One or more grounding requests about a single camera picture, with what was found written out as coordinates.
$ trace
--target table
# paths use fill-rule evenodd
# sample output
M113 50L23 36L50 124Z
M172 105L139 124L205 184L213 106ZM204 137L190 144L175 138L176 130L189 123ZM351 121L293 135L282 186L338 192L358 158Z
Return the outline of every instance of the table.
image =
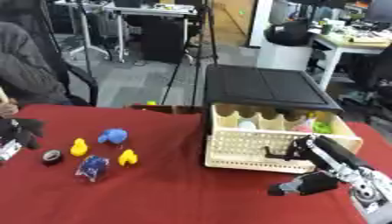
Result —
M154 16L154 17L170 17L170 18L183 18L184 19L184 43L188 36L188 17L196 16L196 10L162 10L148 7L146 5L140 8L123 8L116 7L115 3L109 3L103 7L105 11L114 11L117 14L117 30L118 30L118 43L119 43L119 61L124 62L124 40L123 40L123 15L139 15L139 16Z
M75 19L74 19L74 10L73 8L77 9L78 8L78 4L77 3L68 3L66 2L66 0L59 0L54 2L54 4L56 5L64 5L64 6L68 6L68 11L69 11L69 15L71 18L71 22L72 22L72 27L73 27L73 32L75 31ZM89 8L89 9L101 9L106 3L83 3L83 6L85 8ZM87 48L88 49L92 49L92 50L96 50L99 53L103 53L106 58L109 58L109 53L106 50L101 49L98 46L92 45L91 44L91 38L90 38L90 32L88 30L88 19L86 17L86 15L84 13L80 13L80 19L81 19L81 29L83 31L83 38L86 40L87 42ZM69 54L72 58L74 58L74 55L76 53L80 53L80 52L84 52L85 48L84 46L80 46L74 50L72 50Z
M325 71L320 82L320 87L323 90L326 90L328 87L342 53L379 54L390 45L390 43L350 43L347 38L335 33L330 35L316 34L313 41L332 49L331 56L326 59Z
M200 114L35 105L17 116L45 121L45 138L40 150L22 150L0 168L2 223L364 223L346 186L306 197L271 197L269 185L291 175L202 167ZM365 124L349 126L365 140L360 157L392 175L391 146ZM139 164L120 167L121 151L96 142L113 127L130 130L127 147L139 155ZM76 137L87 140L89 154L111 158L105 179L91 184L74 176L82 158L68 151ZM65 162L40 164L48 149L64 151Z

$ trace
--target tripod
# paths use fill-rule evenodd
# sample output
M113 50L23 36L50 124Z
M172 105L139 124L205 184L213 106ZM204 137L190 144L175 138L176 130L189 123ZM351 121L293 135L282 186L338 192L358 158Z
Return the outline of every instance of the tripod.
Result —
M213 64L215 66L218 66L218 54L216 52L216 42L215 42L215 31L214 31L214 15L211 7L208 6L207 1L204 2L204 5L202 6L202 12L201 12L201 33L199 34L199 46L198 46L198 53L196 56L196 73L194 77L194 83L193 83L193 94L192 94L192 108L194 107L195 101L196 101L196 94L197 94L197 85L199 81L199 75L200 75L200 67L201 67L201 53L203 51L203 41L204 41L204 28L205 28L205 23L206 23L206 17L208 17L208 23L209 23L209 29L210 29L210 35L211 35L211 44L213 47ZM186 40L186 43L184 45L184 51L183 51L183 57L186 55L186 48L189 46L190 39L188 38ZM173 82L176 79L177 73L179 72L179 67L181 66L181 60L179 63L176 65L176 68L174 69L173 74L171 75L171 79L169 83L167 83L166 86L166 92L164 93L164 98L161 101L161 105L164 105L167 99L167 96L172 88Z

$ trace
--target person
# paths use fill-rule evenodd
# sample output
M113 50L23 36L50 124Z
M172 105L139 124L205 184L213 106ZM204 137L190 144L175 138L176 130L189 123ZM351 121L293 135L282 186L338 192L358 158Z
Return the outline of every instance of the person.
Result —
M0 116L18 112L16 104L71 104L30 35L13 23L0 22L0 87L14 99L0 102Z

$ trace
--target blue plush toy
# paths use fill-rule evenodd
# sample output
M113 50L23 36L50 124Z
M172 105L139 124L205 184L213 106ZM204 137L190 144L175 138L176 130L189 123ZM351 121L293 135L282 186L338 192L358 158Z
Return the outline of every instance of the blue plush toy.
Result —
M110 141L112 144L121 144L128 137L128 132L123 129L106 129L98 137L98 143Z

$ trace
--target green object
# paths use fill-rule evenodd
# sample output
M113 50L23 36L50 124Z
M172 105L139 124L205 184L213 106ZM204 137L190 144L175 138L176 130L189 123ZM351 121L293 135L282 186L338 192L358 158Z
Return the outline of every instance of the green object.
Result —
M315 122L313 124L313 132L319 133L319 134L332 134L333 129L331 128L331 125L326 122Z

